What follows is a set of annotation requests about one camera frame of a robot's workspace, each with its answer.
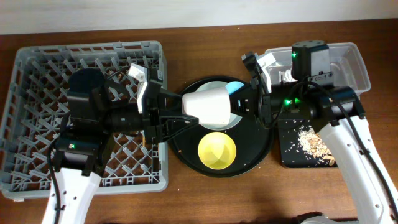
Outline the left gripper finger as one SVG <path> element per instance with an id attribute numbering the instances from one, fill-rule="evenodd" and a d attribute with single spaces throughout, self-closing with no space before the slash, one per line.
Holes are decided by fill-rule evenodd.
<path id="1" fill-rule="evenodd" d="M 182 95 L 164 88 L 160 89 L 160 99 L 165 103 L 165 109 L 178 109 L 182 104 Z"/>
<path id="2" fill-rule="evenodd" d="M 194 116 L 161 116 L 159 142 L 167 142 L 179 134 L 199 125 L 199 119 Z"/>

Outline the blue cup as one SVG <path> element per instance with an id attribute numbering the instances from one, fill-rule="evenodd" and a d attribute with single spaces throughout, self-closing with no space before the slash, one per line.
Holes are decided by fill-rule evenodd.
<path id="1" fill-rule="evenodd" d="M 240 88 L 242 88 L 244 86 L 244 84 L 242 82 L 239 81 L 232 81 L 229 82 L 225 88 L 228 92 L 229 95 L 232 95 L 234 92 L 238 91 Z"/>

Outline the white napkin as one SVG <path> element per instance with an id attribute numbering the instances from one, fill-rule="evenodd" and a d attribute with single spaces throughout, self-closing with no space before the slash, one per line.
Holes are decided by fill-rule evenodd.
<path id="1" fill-rule="evenodd" d="M 279 71 L 278 76 L 281 83 L 296 82 L 296 79 L 294 79 L 291 74 L 291 70 L 286 70 L 284 72 Z"/>

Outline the pink cup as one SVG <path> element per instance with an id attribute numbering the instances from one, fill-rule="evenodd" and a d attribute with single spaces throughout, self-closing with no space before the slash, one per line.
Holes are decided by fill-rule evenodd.
<path id="1" fill-rule="evenodd" d="M 219 87 L 184 94 L 182 111 L 198 118 L 199 124 L 226 125 L 231 114 L 229 93 L 225 87 Z"/>

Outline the yellow bowl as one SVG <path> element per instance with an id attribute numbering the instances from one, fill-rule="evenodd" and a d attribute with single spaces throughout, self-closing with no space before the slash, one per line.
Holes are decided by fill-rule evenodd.
<path id="1" fill-rule="evenodd" d="M 233 139 L 227 134 L 212 132 L 202 137 L 197 152 L 200 161 L 206 167 L 213 170 L 222 170 L 235 161 L 237 147 Z"/>

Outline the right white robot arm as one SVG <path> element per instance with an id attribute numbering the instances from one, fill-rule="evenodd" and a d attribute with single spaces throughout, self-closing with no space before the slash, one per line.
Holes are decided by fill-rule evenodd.
<path id="1" fill-rule="evenodd" d="M 270 55 L 242 56 L 252 79 L 231 94 L 231 112 L 273 129 L 283 112 L 299 112 L 331 151 L 349 188 L 360 223 L 397 223 L 397 189 L 369 130 L 364 108 L 349 86 L 336 86 L 330 48 L 322 40 L 296 42 L 292 80 L 275 88 L 266 73 Z"/>

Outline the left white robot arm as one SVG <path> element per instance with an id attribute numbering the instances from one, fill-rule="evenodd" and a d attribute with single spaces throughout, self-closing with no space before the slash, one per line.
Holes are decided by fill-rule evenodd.
<path id="1" fill-rule="evenodd" d="M 84 68 L 68 80 L 69 111 L 49 146 L 50 195 L 43 223 L 83 223 L 116 145 L 114 134 L 143 132 L 149 144 L 167 142 L 199 119 L 167 108 L 182 96 L 162 87 L 158 70 L 131 64 L 106 77 Z"/>

